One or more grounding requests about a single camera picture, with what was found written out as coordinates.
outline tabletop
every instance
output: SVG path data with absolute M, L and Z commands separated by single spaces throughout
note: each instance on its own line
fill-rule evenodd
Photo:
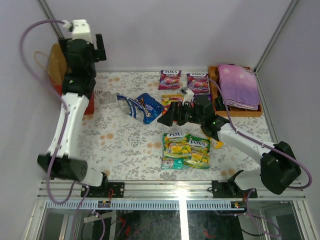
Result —
M 182 72 L 180 85 L 187 83 Z M 105 172 L 110 180 L 226 180 L 238 170 L 254 170 L 259 165 L 252 158 L 224 144 L 210 148 L 209 169 L 161 169 L 164 133 L 189 132 L 206 138 L 200 126 L 165 126 L 154 120 L 144 124 L 122 113 L 116 93 L 135 99 L 150 94 L 161 103 L 161 95 L 177 90 L 158 90 L 159 72 L 100 72 L 94 88 L 95 111 L 82 119 L 78 147 L 81 159 L 90 168 Z M 233 117 L 235 126 L 263 141 L 270 141 L 265 117 Z

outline brand logo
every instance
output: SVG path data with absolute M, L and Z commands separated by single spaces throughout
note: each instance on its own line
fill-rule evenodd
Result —
M 203 141 L 190 140 L 189 144 L 193 145 L 193 146 L 201 146 L 201 147 L 206 147 L 207 146 L 207 144 L 205 142 L 203 142 Z
M 163 74 L 178 74 L 179 71 L 163 71 Z
M 190 77 L 206 77 L 206 73 L 190 73 Z
M 169 133 L 166 136 L 170 139 L 172 138 L 179 138 L 179 137 L 184 137 L 186 135 L 185 132 L 176 132 L 176 133 Z

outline robotic arm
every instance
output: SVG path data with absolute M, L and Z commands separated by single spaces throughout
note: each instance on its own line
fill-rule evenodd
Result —
M 97 49 L 95 49 L 90 26 L 84 19 L 74 20 L 72 23 L 65 21 L 64 26 L 72 32 L 72 38 L 59 39 L 68 67 L 62 83 L 61 96 L 67 109 L 62 105 L 51 145 L 46 155 L 38 156 L 37 162 L 48 172 L 53 153 L 58 148 L 50 172 L 51 177 L 70 179 L 99 187 L 108 182 L 107 176 L 88 168 L 87 161 L 81 160 L 78 155 L 77 143 L 82 118 L 96 84 L 95 63 L 107 59 L 104 43 L 102 35 L 96 34 Z M 66 111 L 68 111 L 68 121 L 64 125 Z M 58 146 L 58 139 L 63 131 L 64 134 Z
M 186 122 L 199 124 L 203 133 L 209 138 L 229 144 L 256 160 L 261 165 L 260 170 L 241 170 L 230 178 L 228 190 L 231 195 L 235 196 L 239 191 L 263 187 L 280 195 L 301 174 L 301 169 L 296 163 L 234 131 L 229 120 L 215 114 L 213 104 L 207 96 L 199 95 L 193 102 L 193 107 L 189 102 L 172 102 L 168 111 L 157 121 L 169 127 L 173 125 L 173 121 L 176 121 L 179 126 Z M 259 141 L 250 134 L 246 135 Z M 281 141 L 278 144 L 273 142 L 266 142 L 266 144 L 295 159 L 287 143 Z

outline wooden tray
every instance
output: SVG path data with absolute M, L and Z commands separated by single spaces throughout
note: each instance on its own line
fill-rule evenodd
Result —
M 208 69 L 208 74 L 209 74 L 209 78 L 212 79 L 213 81 L 215 81 L 218 85 L 219 85 L 219 71 L 218 71 L 218 67 L 217 66 L 210 66 Z M 215 99 L 220 96 L 219 91 L 216 87 L 216 85 L 214 85 L 212 82 L 209 83 L 210 85 L 210 91 L 212 94 L 212 103 L 213 103 L 213 108 L 216 114 L 223 116 L 223 117 L 227 117 L 227 112 L 226 111 L 217 111 L 216 107 L 215 107 Z M 258 110 L 248 110 L 248 109 L 244 109 L 244 108 L 238 108 L 235 106 L 230 106 L 230 116 L 231 117 L 260 117 L 262 114 L 262 106 L 261 103 L 258 106 Z

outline brown box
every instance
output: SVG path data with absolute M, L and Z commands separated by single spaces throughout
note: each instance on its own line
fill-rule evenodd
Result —
M 209 78 L 215 81 L 219 85 L 219 71 L 218 66 L 210 66 L 208 69 Z M 210 91 L 212 94 L 212 103 L 214 111 L 217 115 L 227 117 L 226 111 L 217 111 L 215 107 L 215 99 L 220 96 L 219 90 L 217 89 L 216 85 L 212 82 L 209 83 Z M 244 108 L 238 108 L 235 106 L 230 106 L 230 116 L 231 117 L 260 117 L 262 115 L 262 106 L 261 103 L 258 106 L 258 110 L 249 110 Z
M 56 91 L 62 95 L 62 83 L 67 72 L 67 62 L 65 56 L 61 50 L 60 44 L 55 43 L 51 48 L 48 65 L 48 75 Z M 91 98 L 86 108 L 84 115 L 94 114 L 95 112 L 95 97 L 94 93 L 91 94 Z

